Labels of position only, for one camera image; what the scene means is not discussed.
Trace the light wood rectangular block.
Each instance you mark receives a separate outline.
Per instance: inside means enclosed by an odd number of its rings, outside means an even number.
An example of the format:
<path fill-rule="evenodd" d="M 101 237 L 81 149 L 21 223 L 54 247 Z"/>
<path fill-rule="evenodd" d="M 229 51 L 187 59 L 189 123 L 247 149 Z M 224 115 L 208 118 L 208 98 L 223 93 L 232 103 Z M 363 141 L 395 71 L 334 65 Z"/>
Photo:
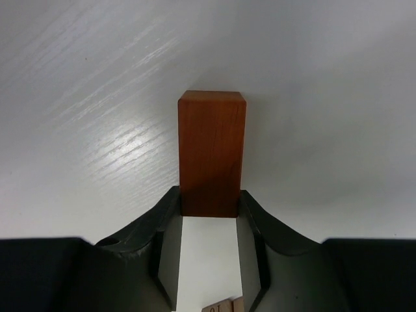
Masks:
<path fill-rule="evenodd" d="M 244 312 L 244 298 L 221 300 L 204 307 L 201 312 Z"/>

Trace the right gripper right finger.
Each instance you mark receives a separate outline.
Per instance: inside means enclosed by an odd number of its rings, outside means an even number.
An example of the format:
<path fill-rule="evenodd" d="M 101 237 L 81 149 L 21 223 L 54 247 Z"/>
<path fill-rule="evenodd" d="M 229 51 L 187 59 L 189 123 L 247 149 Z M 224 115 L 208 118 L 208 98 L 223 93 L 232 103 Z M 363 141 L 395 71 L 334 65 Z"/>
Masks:
<path fill-rule="evenodd" d="M 314 311 L 324 261 L 319 244 L 266 212 L 241 191 L 237 242 L 247 311 Z"/>

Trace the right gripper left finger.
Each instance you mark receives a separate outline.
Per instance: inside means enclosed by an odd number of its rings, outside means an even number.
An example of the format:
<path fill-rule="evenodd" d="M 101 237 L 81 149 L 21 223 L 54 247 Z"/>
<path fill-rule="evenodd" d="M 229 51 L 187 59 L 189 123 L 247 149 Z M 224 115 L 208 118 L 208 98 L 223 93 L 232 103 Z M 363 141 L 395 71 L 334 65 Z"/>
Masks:
<path fill-rule="evenodd" d="M 113 254 L 107 311 L 175 311 L 179 284 L 182 216 L 179 187 L 149 211 L 96 246 Z"/>

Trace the red small wood block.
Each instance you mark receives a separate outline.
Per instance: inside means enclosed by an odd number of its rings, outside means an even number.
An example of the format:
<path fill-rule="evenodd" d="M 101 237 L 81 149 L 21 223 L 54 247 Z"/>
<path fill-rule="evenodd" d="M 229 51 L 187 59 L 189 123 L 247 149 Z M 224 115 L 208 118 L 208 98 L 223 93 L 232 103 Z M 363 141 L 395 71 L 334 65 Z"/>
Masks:
<path fill-rule="evenodd" d="M 187 90 L 177 113 L 181 214 L 237 217 L 246 100 L 238 92 Z"/>

